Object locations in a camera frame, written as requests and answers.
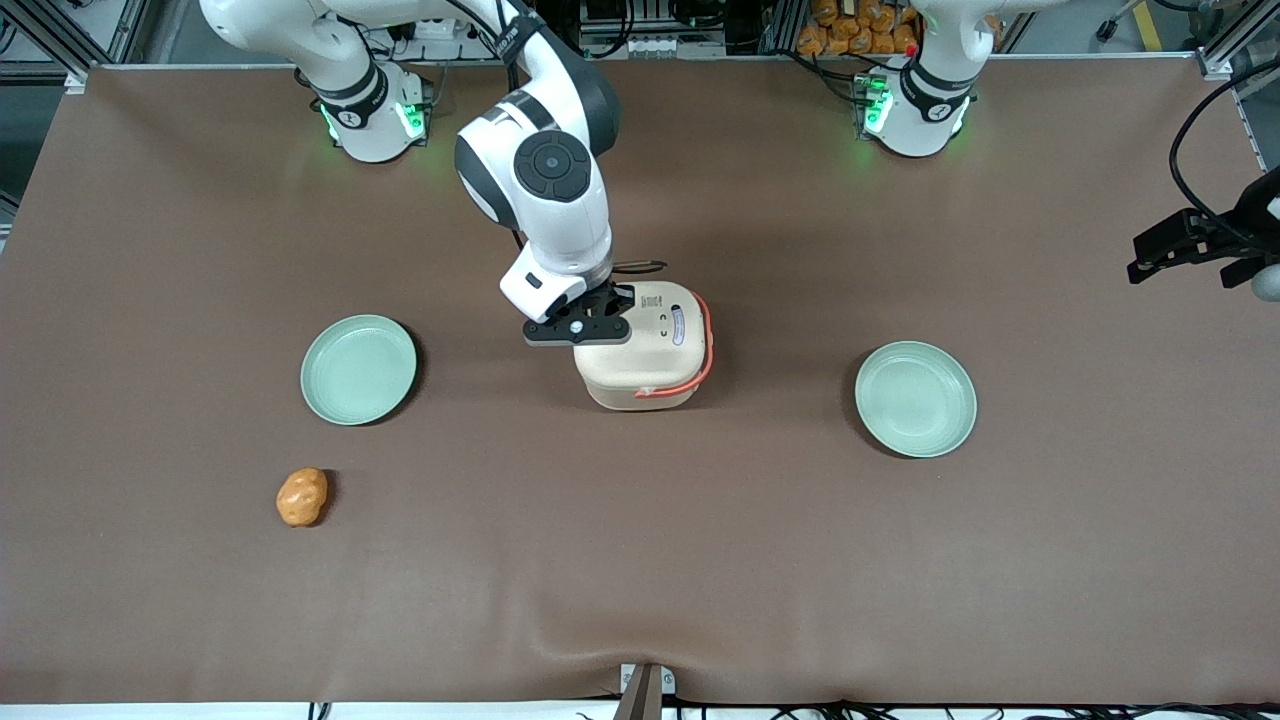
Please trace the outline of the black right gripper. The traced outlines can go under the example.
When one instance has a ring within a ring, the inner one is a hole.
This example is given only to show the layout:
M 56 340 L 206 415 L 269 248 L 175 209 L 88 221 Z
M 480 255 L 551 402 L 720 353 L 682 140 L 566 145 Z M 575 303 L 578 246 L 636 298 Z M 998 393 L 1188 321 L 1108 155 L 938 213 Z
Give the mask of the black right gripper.
M 635 305 L 632 284 L 604 283 L 585 293 L 585 314 L 549 316 L 526 322 L 522 336 L 532 347 L 586 347 L 622 345 L 631 338 L 628 322 L 621 316 Z

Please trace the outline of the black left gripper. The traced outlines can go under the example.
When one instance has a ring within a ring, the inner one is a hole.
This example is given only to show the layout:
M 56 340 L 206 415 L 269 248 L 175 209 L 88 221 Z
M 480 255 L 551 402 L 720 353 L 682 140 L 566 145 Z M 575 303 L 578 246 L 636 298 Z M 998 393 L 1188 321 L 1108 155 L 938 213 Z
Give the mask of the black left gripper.
M 1219 269 L 1220 284 L 1234 290 L 1249 284 L 1265 269 L 1265 251 L 1249 234 L 1190 209 L 1183 210 L 1176 219 L 1181 222 L 1178 237 L 1139 236 L 1133 240 L 1135 256 L 1128 264 L 1130 284 L 1140 284 L 1178 266 L 1224 261 Z

